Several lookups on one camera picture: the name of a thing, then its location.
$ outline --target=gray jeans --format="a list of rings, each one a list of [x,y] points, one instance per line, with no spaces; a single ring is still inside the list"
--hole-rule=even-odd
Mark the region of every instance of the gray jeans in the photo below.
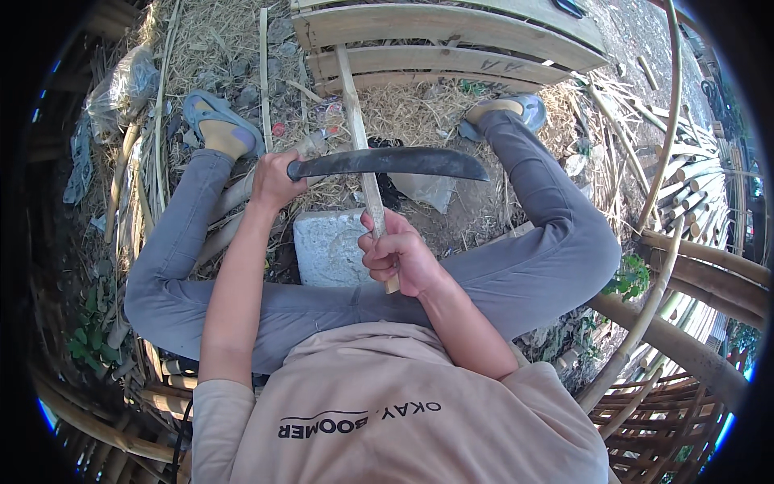
[[[441,264],[503,338],[540,328],[591,299],[611,278],[621,248],[607,221],[545,146],[510,111],[485,113],[479,127],[535,228],[523,237],[451,256]],[[214,280],[186,280],[234,160],[196,151],[129,274],[125,313],[140,336],[199,359]],[[271,373],[309,336],[368,321],[430,327],[420,303],[381,283],[306,287],[265,283],[252,371]]]

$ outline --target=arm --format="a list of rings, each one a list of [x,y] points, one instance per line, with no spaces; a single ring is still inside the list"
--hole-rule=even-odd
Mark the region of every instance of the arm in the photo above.
[[[288,164],[296,150],[269,153],[260,159],[234,240],[226,251],[212,290],[201,336],[199,382],[228,379],[252,388],[252,349],[258,335],[263,269],[269,231],[279,210],[307,189],[292,182]]]
[[[366,212],[361,222],[373,228]],[[416,229],[390,210],[385,210],[385,223],[388,235],[374,241],[368,233],[358,240],[371,277],[385,281],[398,273],[400,292],[420,301],[455,365],[492,379],[516,371],[519,365],[508,343],[436,261]]]

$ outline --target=gray sandal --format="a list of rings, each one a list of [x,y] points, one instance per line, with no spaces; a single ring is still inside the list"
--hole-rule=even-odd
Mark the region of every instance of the gray sandal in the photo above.
[[[526,127],[529,128],[529,131],[535,132],[546,124],[546,105],[543,104],[543,101],[536,94],[516,94],[503,96],[500,99],[510,99],[518,102],[524,107],[522,121]],[[484,136],[478,131],[478,127],[471,124],[467,119],[460,121],[457,130],[463,138],[468,138],[475,142],[484,141]]]
[[[197,98],[201,98],[202,101],[209,104],[212,109],[197,109],[195,106],[199,102]],[[204,141],[199,130],[199,123],[206,120],[225,121],[230,122],[233,125],[237,125],[240,128],[244,128],[252,134],[255,138],[255,146],[245,156],[261,156],[266,152],[266,147],[263,144],[263,134],[261,131],[253,126],[246,119],[242,118],[237,113],[231,110],[231,103],[225,99],[218,98],[214,94],[203,91],[201,89],[194,89],[186,96],[183,102],[183,117],[188,122],[196,136]]]

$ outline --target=beige sweatshirt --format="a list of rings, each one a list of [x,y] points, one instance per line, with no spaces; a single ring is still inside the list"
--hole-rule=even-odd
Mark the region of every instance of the beige sweatshirt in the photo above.
[[[362,323],[294,348],[260,398],[193,392],[193,481],[607,482],[594,425],[539,362],[502,382],[454,366],[435,332]]]

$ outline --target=machete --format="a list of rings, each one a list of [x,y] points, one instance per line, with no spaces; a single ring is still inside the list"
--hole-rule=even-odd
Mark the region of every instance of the machete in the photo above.
[[[484,167],[473,156],[453,149],[400,146],[356,149],[309,161],[292,161],[287,173],[293,181],[339,173],[416,173],[489,181]]]

